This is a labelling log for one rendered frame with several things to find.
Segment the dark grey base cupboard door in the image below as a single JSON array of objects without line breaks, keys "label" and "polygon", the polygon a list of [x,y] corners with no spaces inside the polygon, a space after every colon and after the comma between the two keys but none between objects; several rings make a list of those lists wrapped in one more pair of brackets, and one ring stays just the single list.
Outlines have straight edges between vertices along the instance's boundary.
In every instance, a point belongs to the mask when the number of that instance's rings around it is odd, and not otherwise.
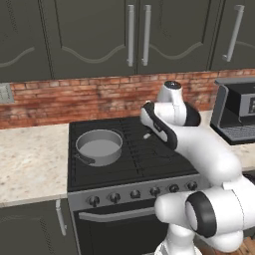
[{"label": "dark grey base cupboard door", "polygon": [[0,255],[79,255],[67,199],[60,205],[66,234],[55,200],[0,208]]}]

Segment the grey wall socket plate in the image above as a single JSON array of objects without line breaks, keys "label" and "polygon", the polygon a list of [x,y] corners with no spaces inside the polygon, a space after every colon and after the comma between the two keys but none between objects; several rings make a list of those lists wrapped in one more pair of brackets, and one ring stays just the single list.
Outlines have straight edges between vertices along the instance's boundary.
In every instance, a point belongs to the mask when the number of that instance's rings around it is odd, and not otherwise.
[{"label": "grey wall socket plate", "polygon": [[0,83],[0,104],[10,104],[14,102],[11,86],[9,83]]}]

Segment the grey black coffee machine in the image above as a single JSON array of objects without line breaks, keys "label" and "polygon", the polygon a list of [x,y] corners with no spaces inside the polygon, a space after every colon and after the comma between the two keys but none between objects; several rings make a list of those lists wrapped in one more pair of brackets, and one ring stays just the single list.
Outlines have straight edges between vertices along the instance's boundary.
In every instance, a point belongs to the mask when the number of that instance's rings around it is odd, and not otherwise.
[{"label": "grey black coffee machine", "polygon": [[255,142],[255,77],[218,78],[210,126],[230,145]]}]

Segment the grey metal pot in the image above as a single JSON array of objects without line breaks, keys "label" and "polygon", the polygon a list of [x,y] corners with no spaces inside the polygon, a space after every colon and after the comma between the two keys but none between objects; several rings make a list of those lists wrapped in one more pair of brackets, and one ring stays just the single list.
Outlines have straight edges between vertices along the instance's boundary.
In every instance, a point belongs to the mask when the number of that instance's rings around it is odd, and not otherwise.
[{"label": "grey metal pot", "polygon": [[124,136],[116,129],[93,129],[76,140],[75,157],[85,165],[110,165],[120,158],[123,143]]}]

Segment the black oven door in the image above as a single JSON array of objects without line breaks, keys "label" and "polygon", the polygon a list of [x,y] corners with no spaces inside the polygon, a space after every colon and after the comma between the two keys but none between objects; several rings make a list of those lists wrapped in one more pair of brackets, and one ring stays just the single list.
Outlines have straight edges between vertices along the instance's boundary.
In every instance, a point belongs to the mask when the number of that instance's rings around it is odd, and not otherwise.
[{"label": "black oven door", "polygon": [[74,212],[81,255],[145,255],[165,238],[168,225],[154,213],[128,219],[96,222]]}]

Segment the black stove with oven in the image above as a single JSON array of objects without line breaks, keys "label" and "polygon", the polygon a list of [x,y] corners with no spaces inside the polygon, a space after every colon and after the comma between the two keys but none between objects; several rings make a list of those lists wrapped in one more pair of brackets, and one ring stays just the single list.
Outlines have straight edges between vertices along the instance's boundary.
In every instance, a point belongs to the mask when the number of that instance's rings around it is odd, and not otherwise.
[{"label": "black stove with oven", "polygon": [[[120,158],[106,166],[85,165],[75,157],[76,140],[93,129],[116,129],[124,136]],[[74,212],[114,213],[153,207],[156,197],[150,194],[153,187],[160,188],[160,195],[168,194],[168,188],[177,184],[179,190],[191,191],[187,183],[196,181],[196,190],[209,186],[208,181],[180,154],[167,148],[156,136],[143,138],[147,129],[138,117],[76,122],[69,125],[68,158],[68,202],[75,225]],[[133,190],[140,191],[140,198],[132,199]],[[110,201],[111,193],[118,193],[118,203]],[[98,196],[100,203],[93,207],[88,203],[90,196]]]}]

